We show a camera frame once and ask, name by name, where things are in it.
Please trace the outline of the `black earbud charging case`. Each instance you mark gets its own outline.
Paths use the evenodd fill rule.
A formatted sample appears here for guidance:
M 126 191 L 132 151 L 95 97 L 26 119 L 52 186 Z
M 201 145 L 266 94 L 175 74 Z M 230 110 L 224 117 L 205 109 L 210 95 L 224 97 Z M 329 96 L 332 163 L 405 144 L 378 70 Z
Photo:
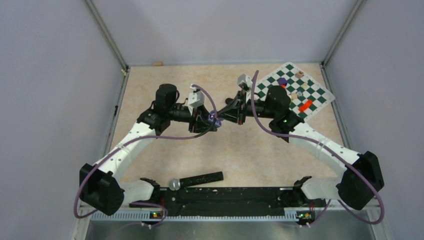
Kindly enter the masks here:
M 233 98 L 226 98 L 226 99 L 225 99 L 225 103 L 226 103 L 226 104 L 229 104 L 229 103 L 231 103 L 233 100 L 234 100 Z

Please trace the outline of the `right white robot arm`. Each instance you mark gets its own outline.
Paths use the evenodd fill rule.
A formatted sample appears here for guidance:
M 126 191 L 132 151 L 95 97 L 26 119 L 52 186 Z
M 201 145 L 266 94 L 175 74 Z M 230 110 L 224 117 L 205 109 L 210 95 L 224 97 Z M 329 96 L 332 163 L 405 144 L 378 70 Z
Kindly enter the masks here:
M 314 199 L 338 200 L 354 210 L 362 210 L 384 187 L 378 157 L 370 152 L 359 153 L 320 134 L 290 109 L 291 98 L 281 86 L 272 86 L 264 100 L 251 101 L 250 93 L 237 92 L 226 99 L 218 117 L 242 125 L 246 117 L 271 119 L 272 135 L 296 145 L 314 155 L 335 173 L 336 177 L 306 177 L 293 192 L 299 206 Z

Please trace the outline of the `grey purple charging case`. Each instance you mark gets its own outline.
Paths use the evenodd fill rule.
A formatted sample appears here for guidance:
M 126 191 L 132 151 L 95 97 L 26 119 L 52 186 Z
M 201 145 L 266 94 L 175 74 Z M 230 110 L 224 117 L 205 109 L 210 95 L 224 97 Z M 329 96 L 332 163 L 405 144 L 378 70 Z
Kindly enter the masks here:
M 217 129 L 222 126 L 223 120 L 224 119 L 220 118 L 220 117 L 216 118 L 215 111 L 211 111 L 208 115 L 208 121 L 211 122 L 211 123 L 214 123 L 214 127 L 217 128 Z

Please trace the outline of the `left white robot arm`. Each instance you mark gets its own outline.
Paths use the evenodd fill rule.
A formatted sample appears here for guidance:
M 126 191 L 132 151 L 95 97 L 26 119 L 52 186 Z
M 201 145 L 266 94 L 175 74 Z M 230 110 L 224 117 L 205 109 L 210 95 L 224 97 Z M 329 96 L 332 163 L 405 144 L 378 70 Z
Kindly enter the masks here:
M 121 183 L 120 180 L 138 155 L 153 141 L 168 139 L 162 133 L 172 121 L 191 124 L 194 133 L 196 123 L 205 123 L 207 128 L 199 134 L 184 137 L 185 140 L 199 138 L 215 129 L 215 123 L 209 122 L 209 111 L 204 106 L 208 98 L 212 107 L 216 105 L 210 94 L 202 87 L 191 84 L 192 92 L 188 105 L 179 104 L 180 93 L 173 84 L 164 83 L 155 93 L 150 107 L 142 112 L 128 134 L 103 158 L 90 165 L 86 163 L 79 172 L 73 213 L 78 219 L 78 202 L 82 201 L 108 216 L 113 215 L 122 205 L 143 201 L 154 207 L 160 202 L 160 193 L 154 183 L 148 179 Z

